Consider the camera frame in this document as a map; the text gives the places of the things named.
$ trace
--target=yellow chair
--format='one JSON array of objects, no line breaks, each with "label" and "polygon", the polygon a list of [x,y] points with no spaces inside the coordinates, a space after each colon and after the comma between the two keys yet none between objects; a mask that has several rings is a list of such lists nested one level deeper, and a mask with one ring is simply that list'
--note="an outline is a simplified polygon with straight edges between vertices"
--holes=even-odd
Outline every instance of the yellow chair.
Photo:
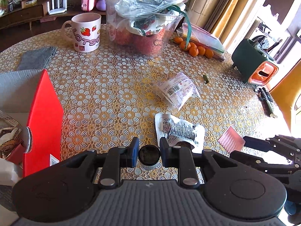
[{"label": "yellow chair", "polygon": [[301,60],[270,91],[292,135],[297,133],[295,104],[301,94]]}]

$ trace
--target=mug handle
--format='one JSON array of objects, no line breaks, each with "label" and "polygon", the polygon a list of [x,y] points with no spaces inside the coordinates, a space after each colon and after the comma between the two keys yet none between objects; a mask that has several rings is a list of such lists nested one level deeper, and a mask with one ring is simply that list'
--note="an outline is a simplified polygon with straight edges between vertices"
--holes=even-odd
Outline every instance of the mug handle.
[{"label": "mug handle", "polygon": [[67,36],[66,31],[65,31],[65,25],[66,25],[66,24],[71,25],[71,22],[72,22],[71,20],[66,21],[66,22],[63,24],[62,28],[61,28],[61,34],[62,34],[63,38],[64,38],[65,40],[67,40],[67,41],[70,41],[70,42],[72,42],[73,39],[70,38],[69,36]]}]

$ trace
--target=cabinet drawer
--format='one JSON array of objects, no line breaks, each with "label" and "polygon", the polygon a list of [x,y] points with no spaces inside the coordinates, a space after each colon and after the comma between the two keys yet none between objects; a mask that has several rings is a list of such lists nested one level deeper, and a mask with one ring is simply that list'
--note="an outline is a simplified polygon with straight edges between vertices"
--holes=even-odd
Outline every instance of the cabinet drawer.
[{"label": "cabinet drawer", "polygon": [[6,26],[10,25],[10,20],[9,20],[9,16],[8,15],[4,15],[2,17],[0,17],[0,28],[4,28]]},{"label": "cabinet drawer", "polygon": [[12,24],[14,24],[31,19],[34,20],[35,18],[41,18],[43,15],[43,5],[37,5],[9,14],[9,20]]}]

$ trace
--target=silver screw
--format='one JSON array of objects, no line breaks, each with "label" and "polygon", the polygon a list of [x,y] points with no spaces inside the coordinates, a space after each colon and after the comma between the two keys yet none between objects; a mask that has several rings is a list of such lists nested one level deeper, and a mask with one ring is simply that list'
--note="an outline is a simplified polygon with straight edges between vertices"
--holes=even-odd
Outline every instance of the silver screw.
[{"label": "silver screw", "polygon": [[112,186],[115,184],[115,180],[112,178],[104,178],[100,181],[100,184],[103,186]]},{"label": "silver screw", "polygon": [[183,180],[183,184],[186,184],[186,185],[189,185],[189,186],[196,185],[197,183],[198,183],[198,181],[195,178],[192,178],[192,177],[188,177],[188,178],[185,178]]}]

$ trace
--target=yellow curtain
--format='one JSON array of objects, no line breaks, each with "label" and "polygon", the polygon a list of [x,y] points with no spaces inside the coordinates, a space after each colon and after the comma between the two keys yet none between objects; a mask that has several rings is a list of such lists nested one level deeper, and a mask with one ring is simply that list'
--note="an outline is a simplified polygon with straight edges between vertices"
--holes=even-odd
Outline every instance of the yellow curtain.
[{"label": "yellow curtain", "polygon": [[221,16],[219,17],[218,21],[214,25],[213,29],[210,31],[210,33],[212,35],[216,36],[217,38],[219,38],[222,35],[230,17],[231,17],[231,14],[233,13],[233,10],[235,9],[237,2],[238,2],[238,0],[229,0],[228,1]]},{"label": "yellow curtain", "polygon": [[281,110],[285,122],[294,135],[296,123],[295,104],[301,94],[301,60],[291,69],[291,71],[270,91],[279,109]]}]

